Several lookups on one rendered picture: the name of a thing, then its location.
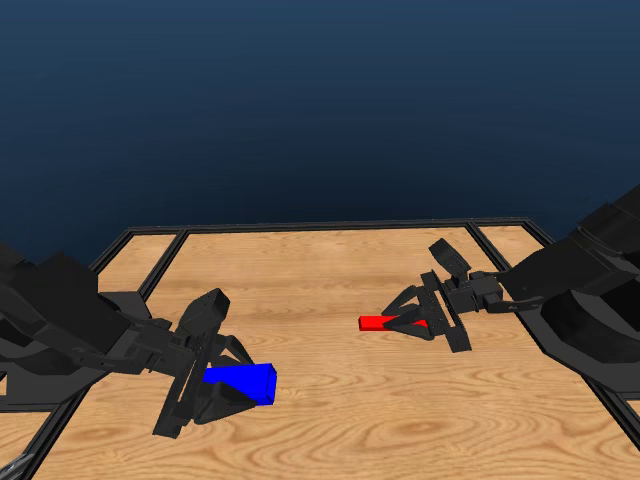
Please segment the blue hollow socket block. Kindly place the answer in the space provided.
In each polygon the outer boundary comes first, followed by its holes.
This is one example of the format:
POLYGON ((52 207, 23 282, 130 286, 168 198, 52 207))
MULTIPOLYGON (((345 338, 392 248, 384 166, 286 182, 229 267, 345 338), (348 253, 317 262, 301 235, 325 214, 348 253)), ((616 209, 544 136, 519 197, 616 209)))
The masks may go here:
POLYGON ((275 401, 277 372, 271 363, 210 367, 205 370, 203 381, 224 382, 259 406, 273 405, 275 401))

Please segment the thin red peg bar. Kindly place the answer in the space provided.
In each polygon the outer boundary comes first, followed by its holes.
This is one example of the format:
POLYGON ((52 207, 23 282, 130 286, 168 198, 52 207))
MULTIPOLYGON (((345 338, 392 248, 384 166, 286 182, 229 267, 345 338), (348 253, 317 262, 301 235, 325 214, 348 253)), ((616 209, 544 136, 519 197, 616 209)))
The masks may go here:
POLYGON ((397 323, 396 316, 360 316, 358 327, 360 331, 418 331, 427 330, 428 323, 418 320, 411 323, 397 323))

